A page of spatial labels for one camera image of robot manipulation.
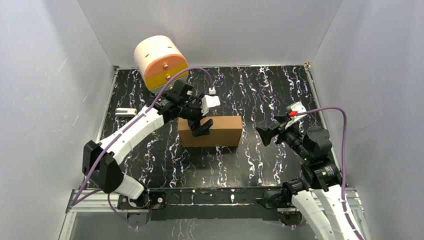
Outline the brown cardboard box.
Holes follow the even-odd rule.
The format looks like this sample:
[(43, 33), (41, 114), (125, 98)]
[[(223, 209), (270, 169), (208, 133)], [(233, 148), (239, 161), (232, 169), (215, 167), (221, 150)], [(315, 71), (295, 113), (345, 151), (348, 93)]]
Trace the brown cardboard box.
[(193, 136), (186, 119), (179, 118), (177, 131), (180, 142), (184, 148), (194, 147), (238, 147), (243, 132), (243, 121), (239, 115), (210, 116), (200, 121), (201, 124), (208, 120), (213, 121), (209, 128), (209, 135)]

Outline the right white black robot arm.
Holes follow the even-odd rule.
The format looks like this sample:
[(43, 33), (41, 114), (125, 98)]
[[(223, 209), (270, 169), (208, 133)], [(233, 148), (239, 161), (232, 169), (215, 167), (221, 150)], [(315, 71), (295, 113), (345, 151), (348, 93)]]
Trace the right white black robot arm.
[(314, 125), (301, 133), (289, 117), (277, 119), (279, 122), (269, 127), (255, 128), (262, 143), (268, 146), (276, 137), (276, 143), (287, 144), (304, 160), (303, 178), (282, 184), (282, 202), (300, 211), (318, 240), (362, 240), (347, 201), (342, 173), (330, 158), (333, 145), (328, 130)]

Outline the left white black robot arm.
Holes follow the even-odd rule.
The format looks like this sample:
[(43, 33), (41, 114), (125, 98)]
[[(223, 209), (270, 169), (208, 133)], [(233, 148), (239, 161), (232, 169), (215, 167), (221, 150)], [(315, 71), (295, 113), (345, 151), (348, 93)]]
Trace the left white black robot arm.
[(82, 172), (86, 179), (106, 194), (117, 193), (127, 197), (136, 208), (148, 205), (149, 189), (145, 183), (123, 173), (120, 165), (127, 155), (148, 135), (168, 122), (182, 118), (187, 120), (193, 137), (208, 136), (213, 120), (201, 120), (220, 106), (216, 89), (210, 87), (207, 94), (195, 96), (193, 85), (177, 80), (171, 89), (161, 90), (149, 106), (110, 136), (83, 148)]

